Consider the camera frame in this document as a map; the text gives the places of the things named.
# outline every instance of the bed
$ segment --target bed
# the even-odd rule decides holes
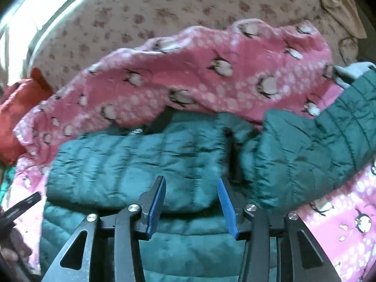
[[[193,25],[225,29],[237,20],[257,18],[272,27],[309,20],[324,36],[335,65],[357,61],[358,40],[365,30],[351,0],[76,0],[48,27],[38,41],[28,69],[38,67],[54,91],[66,86],[80,71],[119,48],[136,48],[154,37],[168,37]],[[23,179],[23,162],[4,207],[12,206],[32,192]],[[48,176],[48,162],[41,184]],[[298,210],[328,254],[343,281],[357,281],[376,259],[376,169],[366,166],[352,181],[323,199]],[[32,186],[33,190],[42,189]],[[31,265],[38,270],[38,242],[44,204],[20,217],[18,227],[34,254]]]

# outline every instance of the metal screw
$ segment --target metal screw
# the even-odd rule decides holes
[[[257,207],[254,204],[247,204],[246,205],[246,210],[248,212],[255,212],[257,210]]]
[[[90,222],[95,221],[97,219],[97,215],[96,214],[89,214],[88,216],[86,216],[86,219]]]
[[[288,218],[291,219],[291,220],[297,220],[299,218],[299,216],[295,212],[290,212],[288,214]]]
[[[131,131],[129,134],[135,135],[135,134],[142,133],[142,131],[143,131],[142,128],[136,128],[135,130]]]
[[[136,212],[138,211],[138,209],[140,208],[140,206],[138,204],[131,204],[129,207],[128,207],[128,211],[129,212]]]

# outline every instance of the green fabric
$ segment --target green fabric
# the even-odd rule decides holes
[[[6,166],[3,176],[3,182],[0,187],[0,204],[3,202],[5,194],[13,183],[14,176],[16,174],[15,166]]]
[[[144,127],[147,134],[112,127],[65,143],[48,178],[42,271],[86,214],[134,203],[164,175],[157,233],[140,242],[146,280],[236,281],[244,243],[227,233],[218,179],[241,180],[235,188],[250,201],[282,213],[340,187],[376,152],[375,89],[369,71],[315,120],[271,110],[261,133],[235,115],[169,110]],[[232,153],[226,127],[234,132]]]

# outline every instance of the silver bolt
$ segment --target silver bolt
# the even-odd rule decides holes
[[[257,207],[254,204],[247,204],[246,205],[246,210],[248,212],[255,212],[257,210]]]
[[[299,216],[295,212],[290,212],[287,216],[291,220],[297,220],[299,218]]]
[[[140,208],[140,206],[138,204],[131,204],[129,207],[128,207],[128,211],[129,212],[136,212],[138,211],[138,209]]]
[[[86,216],[86,219],[90,222],[95,221],[97,219],[97,215],[96,214],[89,214],[88,216]]]

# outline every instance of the penguin print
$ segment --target penguin print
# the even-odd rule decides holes
[[[52,142],[52,136],[51,136],[51,134],[49,134],[49,133],[45,133],[45,134],[43,135],[43,142],[44,142],[46,145],[50,145],[51,142]]]
[[[332,79],[334,73],[334,67],[332,64],[327,63],[323,69],[323,76],[327,79]]]
[[[45,109],[44,109],[44,106],[43,106],[43,105],[39,105],[39,106],[38,106],[38,110],[39,110],[40,112],[45,112]]]
[[[373,160],[373,163],[371,165],[371,173],[376,176],[376,159]]]
[[[341,274],[341,268],[342,268],[342,263],[339,261],[336,265],[334,265],[334,269],[337,272],[338,275]]]
[[[348,231],[349,227],[347,225],[340,225],[342,230]]]
[[[295,50],[294,48],[286,47],[285,53],[290,54],[292,57],[296,59],[303,59],[303,55],[299,53],[297,50]]]
[[[39,132],[33,127],[33,137],[38,136]]]
[[[60,125],[58,119],[56,119],[55,117],[52,117],[51,118],[51,122],[52,122],[52,125],[58,127]]]
[[[314,102],[307,99],[302,112],[309,113],[312,117],[317,117],[320,114],[320,109]]]
[[[321,216],[326,216],[325,213],[334,209],[334,206],[326,199],[326,197],[312,201],[310,206],[312,210],[316,211]]]
[[[131,85],[135,87],[141,87],[144,84],[142,75],[131,70],[127,70],[127,74],[123,79],[123,82],[129,82]]]
[[[242,34],[248,38],[259,38],[259,28],[255,23],[244,23],[239,26]]]
[[[226,59],[219,56],[218,52],[214,51],[217,55],[216,58],[211,60],[210,67],[207,67],[208,70],[212,70],[222,77],[230,77],[233,73],[233,68],[231,63]]]
[[[115,107],[112,104],[103,105],[100,108],[100,114],[109,121],[116,119]]]
[[[73,127],[72,127],[72,125],[68,124],[68,125],[64,126],[64,128],[63,128],[63,136],[65,136],[65,137],[71,137],[71,136],[73,136]]]
[[[85,94],[81,93],[80,97],[78,98],[77,104],[81,107],[86,107],[88,104],[88,97]]]
[[[98,68],[99,68],[99,64],[98,63],[95,63],[93,65],[91,65],[87,70],[88,72],[91,74],[91,75],[96,75],[98,74]]]
[[[363,234],[368,233],[372,228],[371,218],[358,209],[355,209],[358,212],[358,217],[355,219],[356,228]]]
[[[192,100],[189,90],[171,90],[170,91],[170,101],[174,102],[182,107],[186,105],[194,104],[194,100]]]
[[[310,35],[313,33],[313,29],[306,24],[299,24],[296,30],[301,34]]]
[[[29,177],[25,176],[22,178],[22,181],[24,183],[25,188],[30,189],[31,188],[31,180]]]
[[[274,76],[261,77],[256,85],[256,90],[266,98],[278,94],[276,78]]]
[[[41,169],[40,169],[40,172],[43,176],[47,175],[48,173],[48,166],[43,166]]]
[[[181,47],[177,44],[175,38],[169,37],[164,39],[159,39],[156,41],[153,47],[153,51],[161,52],[163,54],[168,54],[173,51],[179,50]]]

